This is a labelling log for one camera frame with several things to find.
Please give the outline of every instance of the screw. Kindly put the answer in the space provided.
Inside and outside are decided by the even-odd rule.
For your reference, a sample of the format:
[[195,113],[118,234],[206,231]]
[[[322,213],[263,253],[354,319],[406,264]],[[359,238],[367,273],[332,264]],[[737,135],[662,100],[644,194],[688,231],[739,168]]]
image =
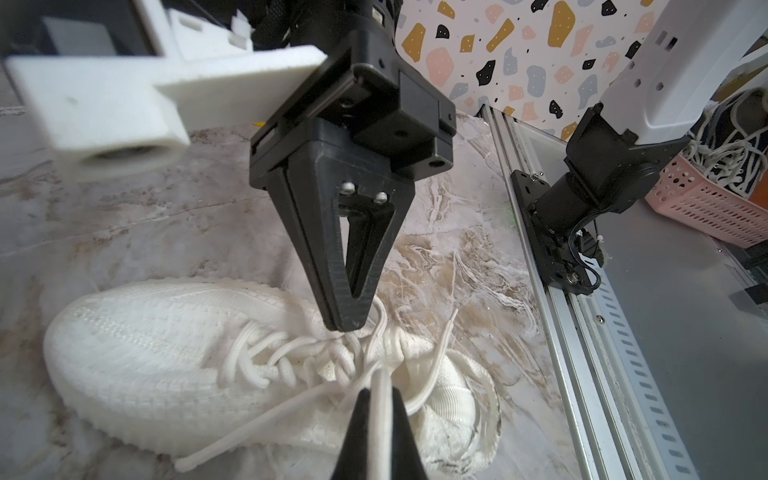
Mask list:
[[389,197],[384,192],[378,192],[376,196],[373,198],[373,203],[376,205],[385,204],[386,201],[389,200]]
[[355,187],[355,184],[352,182],[343,182],[341,184],[341,194],[342,195],[352,195],[355,193],[355,190],[357,187]]

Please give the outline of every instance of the terrazzo wallpaper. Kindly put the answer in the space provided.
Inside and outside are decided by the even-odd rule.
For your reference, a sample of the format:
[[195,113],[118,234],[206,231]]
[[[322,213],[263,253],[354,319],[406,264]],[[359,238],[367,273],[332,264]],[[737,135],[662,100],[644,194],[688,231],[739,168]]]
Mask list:
[[668,0],[405,0],[400,55],[456,107],[483,104],[567,140]]

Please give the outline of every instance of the white rope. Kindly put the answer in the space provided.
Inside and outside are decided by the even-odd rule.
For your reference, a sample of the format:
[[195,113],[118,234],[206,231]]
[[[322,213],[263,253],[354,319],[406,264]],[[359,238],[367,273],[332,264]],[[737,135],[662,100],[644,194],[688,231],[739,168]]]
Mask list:
[[[739,107],[756,91],[762,91],[761,103],[763,110],[768,112],[768,91],[760,88],[733,96],[716,108],[707,108],[703,113],[704,122],[697,131],[688,132],[693,140],[682,152],[707,179],[744,198],[752,194],[768,170],[768,158],[756,147],[760,144],[761,136],[768,131],[768,125],[750,134],[743,129],[737,118]],[[728,109],[733,131],[726,138],[719,139],[717,124]]]
[[[257,340],[260,334],[263,334],[263,327],[255,321],[248,322],[235,339],[226,359],[222,365],[222,378],[225,384],[234,381],[237,374],[236,369],[243,374],[243,377],[249,384],[257,388],[266,388],[273,380],[280,380],[288,386],[296,387],[301,380],[307,384],[308,389],[302,391],[291,399],[286,400],[259,415],[250,422],[242,425],[234,432],[225,435],[223,438],[215,441],[199,452],[195,452],[186,458],[179,458],[175,463],[176,470],[179,472],[188,472],[201,463],[207,462],[211,458],[234,449],[242,445],[248,439],[253,438],[256,432],[265,426],[285,415],[306,407],[312,401],[319,397],[332,397],[343,394],[343,400],[337,405],[348,409],[351,403],[356,399],[359,391],[370,384],[373,373],[381,368],[385,368],[381,359],[372,361],[375,349],[383,348],[382,336],[386,329],[388,317],[384,304],[380,298],[374,296],[373,305],[379,314],[379,322],[370,335],[370,341],[365,349],[361,350],[357,338],[351,340],[349,336],[341,336],[331,340],[318,340],[308,336],[301,336],[290,341],[288,335],[283,332],[271,332],[266,334],[261,340]],[[430,366],[427,381],[421,386],[419,391],[405,402],[406,412],[413,415],[423,406],[432,390],[435,388],[437,377],[448,343],[455,318],[458,315],[458,309],[454,308],[449,321],[443,327],[440,339],[432,351],[432,364]],[[255,345],[246,348],[251,342]],[[270,356],[265,365],[253,363],[253,357],[269,348],[272,345],[282,343]],[[317,356],[308,356],[302,365],[295,366],[287,356],[298,349],[307,346],[324,345]],[[362,373],[357,374],[356,359],[359,359],[362,353]],[[317,371],[317,366],[327,363],[323,361],[330,359],[334,363],[336,380],[332,382],[323,381]]]

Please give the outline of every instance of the white knit sneaker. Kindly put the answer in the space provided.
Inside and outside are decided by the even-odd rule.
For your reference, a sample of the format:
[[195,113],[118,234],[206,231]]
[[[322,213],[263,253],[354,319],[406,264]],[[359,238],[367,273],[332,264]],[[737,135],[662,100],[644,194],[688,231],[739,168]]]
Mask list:
[[375,326],[342,334],[314,305],[258,283],[151,280],[65,308],[45,334],[45,363],[80,417],[140,448],[189,455],[181,471],[254,443],[338,454],[357,393],[382,367],[406,399],[427,472],[487,467],[498,397],[485,369],[446,348],[455,312],[435,346],[388,327],[374,306]]

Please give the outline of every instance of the marble surface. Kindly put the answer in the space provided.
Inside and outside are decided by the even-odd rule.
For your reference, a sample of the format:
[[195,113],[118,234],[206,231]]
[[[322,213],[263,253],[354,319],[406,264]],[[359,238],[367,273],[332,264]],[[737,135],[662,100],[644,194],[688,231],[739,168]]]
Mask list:
[[[59,310],[128,282],[229,276],[312,298],[269,197],[247,185],[254,131],[197,132],[177,166],[68,184],[28,115],[0,115],[0,478],[329,477],[334,458],[276,445],[177,474],[167,456],[69,412],[42,360]],[[488,368],[502,399],[498,454],[477,478],[579,478],[488,126],[462,116],[454,145],[453,170],[417,184],[379,295],[394,321],[430,337],[463,305],[451,347]]]

